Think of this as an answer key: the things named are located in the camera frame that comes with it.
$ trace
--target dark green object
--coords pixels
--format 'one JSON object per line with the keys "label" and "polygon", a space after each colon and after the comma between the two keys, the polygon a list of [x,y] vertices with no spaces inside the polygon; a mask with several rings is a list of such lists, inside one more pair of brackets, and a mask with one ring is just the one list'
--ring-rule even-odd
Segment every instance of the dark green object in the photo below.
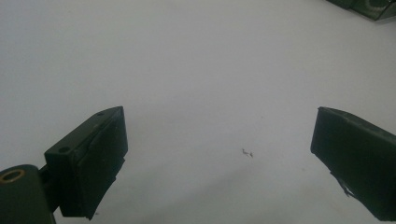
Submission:
{"label": "dark green object", "polygon": [[374,21],[396,16],[396,0],[328,0]]}
{"label": "dark green object", "polygon": [[395,135],[347,112],[320,107],[311,151],[347,195],[379,220],[396,220]]}
{"label": "dark green object", "polygon": [[45,153],[40,171],[22,165],[0,172],[0,223],[91,219],[128,151],[122,106],[94,114]]}

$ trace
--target white surface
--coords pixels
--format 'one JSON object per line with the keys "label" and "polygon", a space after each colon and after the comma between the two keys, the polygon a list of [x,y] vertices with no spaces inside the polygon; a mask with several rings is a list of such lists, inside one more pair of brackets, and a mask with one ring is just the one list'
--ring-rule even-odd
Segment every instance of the white surface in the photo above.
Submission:
{"label": "white surface", "polygon": [[92,224],[379,223],[309,148],[321,105],[396,133],[395,28],[322,0],[1,1],[0,169],[123,105]]}

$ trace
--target metal ring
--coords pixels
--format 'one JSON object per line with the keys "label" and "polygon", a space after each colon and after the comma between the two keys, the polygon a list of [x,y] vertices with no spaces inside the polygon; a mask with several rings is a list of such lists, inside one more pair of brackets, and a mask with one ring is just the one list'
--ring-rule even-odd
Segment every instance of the metal ring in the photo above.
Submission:
{"label": "metal ring", "polygon": [[25,175],[25,171],[22,169],[17,169],[17,170],[11,170],[6,172],[5,174],[0,176],[0,183],[1,184],[9,184],[12,183],[19,178],[23,177]]}

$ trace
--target round hole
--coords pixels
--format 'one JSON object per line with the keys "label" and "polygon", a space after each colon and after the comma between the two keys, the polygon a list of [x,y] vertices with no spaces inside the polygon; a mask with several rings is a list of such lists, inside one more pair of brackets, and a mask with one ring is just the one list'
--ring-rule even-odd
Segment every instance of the round hole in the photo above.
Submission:
{"label": "round hole", "polygon": [[58,151],[61,152],[61,153],[65,153],[65,152],[67,152],[69,150],[70,150],[70,147],[61,147],[61,148],[58,149]]}
{"label": "round hole", "polygon": [[7,183],[14,182],[17,179],[23,177],[24,174],[25,174],[24,170],[21,170],[21,169],[9,171],[9,172],[3,174],[2,176],[0,176],[0,183],[7,184]]}

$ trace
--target screw hole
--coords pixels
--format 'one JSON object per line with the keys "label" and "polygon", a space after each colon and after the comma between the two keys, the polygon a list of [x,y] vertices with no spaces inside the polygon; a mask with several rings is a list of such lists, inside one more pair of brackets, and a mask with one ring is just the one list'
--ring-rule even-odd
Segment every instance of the screw hole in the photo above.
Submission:
{"label": "screw hole", "polygon": [[0,183],[8,184],[16,181],[17,179],[23,177],[25,174],[24,170],[12,170],[0,177]]}
{"label": "screw hole", "polygon": [[58,149],[58,151],[61,152],[61,153],[65,153],[65,152],[67,152],[69,150],[70,150],[70,147],[61,147],[61,148]]}

